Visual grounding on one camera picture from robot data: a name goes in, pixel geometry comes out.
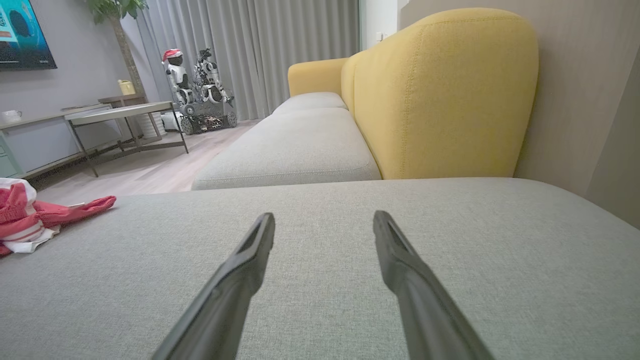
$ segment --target curtain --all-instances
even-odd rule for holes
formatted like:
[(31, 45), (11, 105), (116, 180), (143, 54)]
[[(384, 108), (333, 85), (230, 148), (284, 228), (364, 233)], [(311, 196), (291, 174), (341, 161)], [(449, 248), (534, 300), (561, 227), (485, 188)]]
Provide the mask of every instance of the curtain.
[(191, 69), (212, 48), (239, 119), (262, 119), (289, 97), (289, 66), (358, 51), (358, 0), (148, 0), (138, 17), (163, 100), (171, 100), (161, 65), (179, 48)]

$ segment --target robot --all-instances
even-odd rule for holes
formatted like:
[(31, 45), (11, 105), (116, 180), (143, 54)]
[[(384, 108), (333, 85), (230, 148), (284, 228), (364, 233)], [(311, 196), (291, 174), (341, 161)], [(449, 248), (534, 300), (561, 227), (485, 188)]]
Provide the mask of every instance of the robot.
[(182, 66), (180, 49), (167, 50), (163, 56), (173, 100), (182, 112), (180, 126), (187, 135), (237, 126), (236, 113), (226, 109), (233, 107), (234, 97), (222, 87), (218, 67), (207, 60), (210, 56), (210, 49), (200, 51), (193, 71), (194, 82)]

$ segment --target green cabinet drawer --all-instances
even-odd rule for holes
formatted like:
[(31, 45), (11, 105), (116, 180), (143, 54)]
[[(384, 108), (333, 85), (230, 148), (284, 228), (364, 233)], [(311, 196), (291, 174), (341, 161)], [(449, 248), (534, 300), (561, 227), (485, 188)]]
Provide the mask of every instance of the green cabinet drawer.
[(18, 172), (13, 167), (13, 164), (11, 164), (11, 160), (9, 160), (9, 157), (7, 157), (6, 155), (0, 156), (0, 177), (11, 177), (17, 173)]

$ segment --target television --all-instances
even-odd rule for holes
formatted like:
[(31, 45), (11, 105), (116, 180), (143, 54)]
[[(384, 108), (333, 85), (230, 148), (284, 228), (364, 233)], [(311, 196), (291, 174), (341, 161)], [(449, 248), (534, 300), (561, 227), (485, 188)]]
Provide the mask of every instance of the television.
[(0, 0), (0, 70), (56, 68), (29, 0)]

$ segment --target yellow sofa backrest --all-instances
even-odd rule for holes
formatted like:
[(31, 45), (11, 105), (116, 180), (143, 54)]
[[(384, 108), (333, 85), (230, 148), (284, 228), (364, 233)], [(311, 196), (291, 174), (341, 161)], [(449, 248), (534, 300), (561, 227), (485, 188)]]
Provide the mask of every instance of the yellow sofa backrest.
[(341, 71), (384, 179), (513, 176), (538, 78), (536, 34), (520, 16), (436, 13)]

